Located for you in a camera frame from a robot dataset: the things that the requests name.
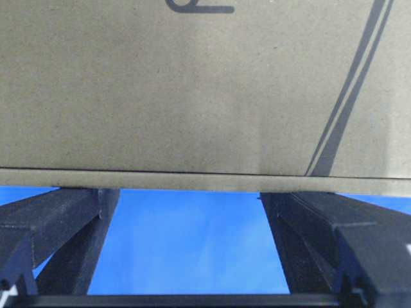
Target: blue background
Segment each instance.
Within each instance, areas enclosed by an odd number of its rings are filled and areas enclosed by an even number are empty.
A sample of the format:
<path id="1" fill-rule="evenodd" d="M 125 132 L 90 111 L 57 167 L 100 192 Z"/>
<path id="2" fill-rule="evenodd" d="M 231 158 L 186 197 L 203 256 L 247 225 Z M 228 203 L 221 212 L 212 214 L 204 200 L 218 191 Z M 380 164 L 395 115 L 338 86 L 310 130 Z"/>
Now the blue background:
<path id="1" fill-rule="evenodd" d="M 50 190 L 0 187 L 0 204 Z M 258 196 L 122 190 L 89 294 L 287 293 Z M 411 214 L 410 198 L 351 197 Z"/>

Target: black diagonal stripe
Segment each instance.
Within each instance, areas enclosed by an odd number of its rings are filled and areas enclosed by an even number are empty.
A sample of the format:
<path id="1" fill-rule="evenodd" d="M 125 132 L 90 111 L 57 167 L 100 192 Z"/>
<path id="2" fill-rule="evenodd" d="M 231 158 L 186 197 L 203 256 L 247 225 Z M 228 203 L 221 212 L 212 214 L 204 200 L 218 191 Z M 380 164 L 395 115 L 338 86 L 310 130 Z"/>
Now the black diagonal stripe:
<path id="1" fill-rule="evenodd" d="M 320 157 L 313 169 L 313 172 L 311 173 L 312 176 L 329 176 L 331 172 L 331 168 L 333 167 L 335 156 L 338 151 L 338 147 L 341 143 L 345 128 L 347 127 L 349 116 L 351 115 L 351 112 L 353 111 L 353 107 L 358 98 L 358 94 L 360 93 L 364 80 L 367 77 L 367 73 L 371 66 L 372 59 L 374 58 L 375 52 L 378 48 L 378 44 L 380 43 L 381 36 L 384 31 L 385 25 L 389 18 L 393 2 L 394 0 L 390 0 L 388 3 L 387 9 L 381 21 L 380 28 L 378 29 L 376 38 L 374 39 L 374 42 L 372 43 L 371 50 L 365 61 L 364 67 L 362 68 L 360 75 L 358 76 L 358 79 L 356 83 L 354 84 L 354 87 L 350 95 L 348 96 L 347 102 L 345 103 L 337 119 L 337 123 L 334 126 L 331 132 L 331 135 L 329 136 L 329 139 L 327 140 L 327 143 L 324 146 L 324 149 L 322 150 L 320 154 Z"/>
<path id="2" fill-rule="evenodd" d="M 372 33 L 375 30 L 375 27 L 377 25 L 378 19 L 380 18 L 381 12 L 383 10 L 385 4 L 385 0 L 374 0 L 374 3 L 372 4 L 372 8 L 367 20 L 367 23 L 365 24 L 365 28 L 364 31 L 362 33 L 362 37 L 360 40 L 360 43 L 358 45 L 358 48 L 356 50 L 355 56 L 354 56 L 354 60 L 350 66 L 347 78 L 345 79 L 344 85 L 341 89 L 340 95 L 338 96 L 337 102 L 335 103 L 335 106 L 333 108 L 333 110 L 331 111 L 331 115 L 328 119 L 328 122 L 326 124 L 326 127 L 324 128 L 324 131 L 322 132 L 322 135 L 320 137 L 320 141 L 317 144 L 317 147 L 315 148 L 314 154 L 310 160 L 310 164 L 307 168 L 306 174 L 308 175 L 308 172 L 310 171 L 315 159 L 317 158 L 317 155 L 319 154 L 319 151 L 323 145 L 323 143 L 325 142 L 326 136 L 329 132 L 329 130 L 331 129 L 331 125 L 333 123 L 333 121 L 335 120 L 335 117 L 337 116 L 337 112 L 341 107 L 341 104 L 345 98 L 345 96 L 347 95 L 348 89 L 350 87 L 350 85 L 352 84 L 353 80 L 354 80 L 354 76 L 360 66 L 361 60 L 364 56 L 364 53 L 367 49 L 367 46 L 369 45 Z"/>

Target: cardboard surface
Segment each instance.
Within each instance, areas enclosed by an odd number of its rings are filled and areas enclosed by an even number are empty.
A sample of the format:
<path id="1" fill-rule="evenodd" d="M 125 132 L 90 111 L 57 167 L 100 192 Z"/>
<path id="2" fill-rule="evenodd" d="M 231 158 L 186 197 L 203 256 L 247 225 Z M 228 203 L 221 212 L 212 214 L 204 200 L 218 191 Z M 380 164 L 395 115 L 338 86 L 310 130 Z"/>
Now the cardboard surface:
<path id="1" fill-rule="evenodd" d="M 0 184 L 409 180 L 410 16 L 407 0 L 0 0 Z"/>

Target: blue backdrop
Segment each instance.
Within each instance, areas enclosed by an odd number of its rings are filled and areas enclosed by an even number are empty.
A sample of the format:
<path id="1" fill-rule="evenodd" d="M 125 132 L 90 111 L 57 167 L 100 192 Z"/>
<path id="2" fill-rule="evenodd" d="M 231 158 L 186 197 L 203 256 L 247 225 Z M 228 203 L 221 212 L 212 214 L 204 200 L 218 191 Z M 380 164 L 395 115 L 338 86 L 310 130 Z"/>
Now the blue backdrop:
<path id="1" fill-rule="evenodd" d="M 49 190 L 0 187 L 0 204 Z M 409 198 L 351 197 L 411 214 Z M 89 290 L 91 295 L 287 292 L 257 193 L 132 190 L 121 192 Z"/>

